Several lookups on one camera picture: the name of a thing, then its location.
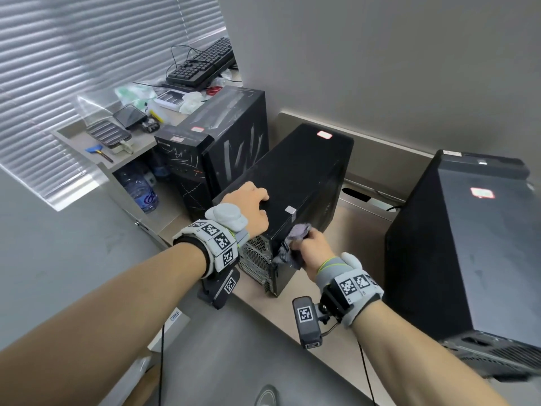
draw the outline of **gray wall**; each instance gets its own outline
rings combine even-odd
[[[159,252],[100,188],[56,212],[0,170],[0,349]]]
[[[219,0],[269,119],[296,111],[541,178],[541,0]]]

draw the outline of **window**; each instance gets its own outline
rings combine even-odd
[[[163,77],[172,45],[225,34],[217,0],[3,0],[0,27],[0,166],[57,210],[101,174],[48,133],[77,119],[67,98]]]

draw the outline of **lenovo computer tower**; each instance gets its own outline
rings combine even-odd
[[[266,188],[261,203],[269,228],[240,248],[240,268],[278,296],[295,273],[286,264],[272,262],[293,225],[308,222],[324,231],[333,218],[353,148],[353,139],[302,124],[214,200],[246,181]]]
[[[190,218],[201,219],[213,198],[267,153],[265,93],[226,86],[155,138]]]
[[[541,208],[518,159],[438,151],[385,238],[387,304],[482,376],[541,374]]]

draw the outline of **floor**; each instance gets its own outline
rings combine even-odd
[[[282,405],[372,404],[236,296],[217,311],[194,288],[179,308],[192,320],[165,352],[164,406],[251,406],[265,384],[279,390]],[[154,393],[147,406],[156,404]]]

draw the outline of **black keyboard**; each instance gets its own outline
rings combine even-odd
[[[235,62],[229,38],[222,37],[202,53],[187,60],[166,76],[170,84],[197,88],[211,76],[220,74]]]

